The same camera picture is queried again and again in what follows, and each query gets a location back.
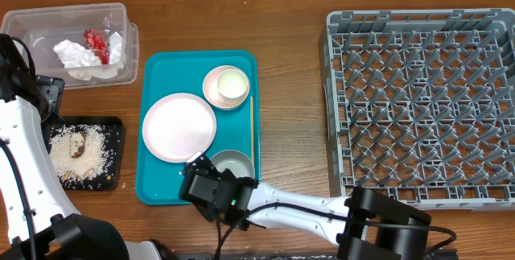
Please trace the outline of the white tissue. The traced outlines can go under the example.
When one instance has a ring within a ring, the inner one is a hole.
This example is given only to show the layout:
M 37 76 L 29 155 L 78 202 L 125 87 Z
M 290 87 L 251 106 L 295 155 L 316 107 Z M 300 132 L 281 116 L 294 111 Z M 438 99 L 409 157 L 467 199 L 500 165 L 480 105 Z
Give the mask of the white tissue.
M 111 79 L 117 75 L 119 67 L 116 66 L 122 57 L 123 38 L 118 32 L 108 35 L 105 32 L 109 47 L 109 63 L 102 64 L 97 56 L 86 45 L 74 43 L 68 39 L 63 40 L 53 47 L 65 68 L 76 68 L 76 71 L 68 71 L 68 74 L 78 80 Z

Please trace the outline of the grey bowl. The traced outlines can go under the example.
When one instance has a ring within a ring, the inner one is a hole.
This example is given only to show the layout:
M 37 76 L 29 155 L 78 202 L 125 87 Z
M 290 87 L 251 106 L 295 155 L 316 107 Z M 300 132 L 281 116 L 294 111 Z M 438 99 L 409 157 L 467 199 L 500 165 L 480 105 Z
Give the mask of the grey bowl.
M 236 178 L 255 177 L 251 159 L 240 151 L 220 151 L 211 157 L 211 161 L 219 172 L 230 170 Z

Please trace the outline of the large pink plate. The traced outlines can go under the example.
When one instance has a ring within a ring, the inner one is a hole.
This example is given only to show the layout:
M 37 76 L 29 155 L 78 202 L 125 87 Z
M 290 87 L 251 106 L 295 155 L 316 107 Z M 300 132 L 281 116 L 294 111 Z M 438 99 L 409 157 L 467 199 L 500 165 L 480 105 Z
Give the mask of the large pink plate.
M 216 135 L 216 116 L 202 98 L 174 93 L 156 101 L 142 123 L 148 151 L 169 163 L 183 163 L 206 151 Z

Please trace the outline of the red snack wrapper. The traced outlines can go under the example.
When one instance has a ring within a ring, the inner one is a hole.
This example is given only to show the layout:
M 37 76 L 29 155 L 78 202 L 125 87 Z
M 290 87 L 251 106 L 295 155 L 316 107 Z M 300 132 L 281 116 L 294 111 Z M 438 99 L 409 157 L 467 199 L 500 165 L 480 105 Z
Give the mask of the red snack wrapper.
M 84 31 L 84 41 L 102 64 L 109 63 L 109 47 L 104 31 L 91 29 Z

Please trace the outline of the black rectangular tray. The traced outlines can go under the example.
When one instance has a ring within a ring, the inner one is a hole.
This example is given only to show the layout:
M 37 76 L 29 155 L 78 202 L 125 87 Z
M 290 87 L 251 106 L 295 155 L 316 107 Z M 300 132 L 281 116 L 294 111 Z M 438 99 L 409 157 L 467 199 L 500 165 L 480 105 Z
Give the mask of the black rectangular tray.
M 93 180 L 61 182 L 58 178 L 63 189 L 91 191 L 108 191 L 115 189 L 119 178 L 124 143 L 124 126 L 122 120 L 114 116 L 66 116 L 63 123 L 54 123 L 43 128 L 43 139 L 49 153 L 49 138 L 56 133 L 57 129 L 64 126 L 78 125 L 104 126 L 107 129 L 106 134 L 109 140 L 108 147 L 113 149 L 115 155 L 113 156 L 112 165 L 107 168 L 107 172 L 104 172 Z

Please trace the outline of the food scraps rice pile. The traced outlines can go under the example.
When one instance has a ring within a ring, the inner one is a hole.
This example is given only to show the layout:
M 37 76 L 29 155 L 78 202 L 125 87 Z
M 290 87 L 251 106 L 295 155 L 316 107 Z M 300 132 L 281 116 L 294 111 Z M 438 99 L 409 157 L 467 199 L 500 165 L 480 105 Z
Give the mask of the food scraps rice pile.
M 107 172 L 115 152 L 100 125 L 64 126 L 49 138 L 50 158 L 61 182 L 93 180 Z

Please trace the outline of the wooden chopstick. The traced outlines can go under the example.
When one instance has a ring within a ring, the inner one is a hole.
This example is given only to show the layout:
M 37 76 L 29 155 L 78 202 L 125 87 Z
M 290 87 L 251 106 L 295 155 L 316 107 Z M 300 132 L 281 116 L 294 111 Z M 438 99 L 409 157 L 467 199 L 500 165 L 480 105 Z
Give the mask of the wooden chopstick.
M 254 115 L 253 115 L 253 97 L 251 96 L 249 99 L 249 107 L 250 107 L 250 159 L 251 163 L 254 166 Z

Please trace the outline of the white cup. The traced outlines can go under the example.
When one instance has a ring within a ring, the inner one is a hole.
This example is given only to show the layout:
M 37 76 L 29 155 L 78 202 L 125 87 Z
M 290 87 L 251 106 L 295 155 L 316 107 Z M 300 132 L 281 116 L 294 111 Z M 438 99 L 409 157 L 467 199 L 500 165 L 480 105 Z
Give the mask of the white cup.
M 241 101 L 249 88 L 247 76 L 239 69 L 224 70 L 217 78 L 217 89 L 224 101 Z

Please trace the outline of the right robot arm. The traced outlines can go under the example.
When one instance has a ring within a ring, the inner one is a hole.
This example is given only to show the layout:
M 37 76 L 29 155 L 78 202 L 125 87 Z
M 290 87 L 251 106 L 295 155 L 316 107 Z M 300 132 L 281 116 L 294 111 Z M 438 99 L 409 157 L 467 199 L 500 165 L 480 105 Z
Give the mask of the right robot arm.
M 194 154 L 184 165 L 182 200 L 204 218 L 229 230 L 250 225 L 313 233 L 338 248 L 339 259 L 423 259 L 431 217 L 367 188 L 350 196 L 315 197 L 218 171 L 208 156 Z

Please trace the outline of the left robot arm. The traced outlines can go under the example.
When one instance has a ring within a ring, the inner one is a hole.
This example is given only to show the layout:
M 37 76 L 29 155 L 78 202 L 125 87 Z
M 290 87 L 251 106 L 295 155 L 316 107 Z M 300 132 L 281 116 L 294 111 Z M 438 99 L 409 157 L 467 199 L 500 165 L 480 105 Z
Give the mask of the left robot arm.
M 82 216 L 65 194 L 43 140 L 64 81 L 38 76 L 22 40 L 1 36 L 1 194 L 10 248 L 3 259 L 171 259 L 156 241 L 124 241 L 109 222 Z

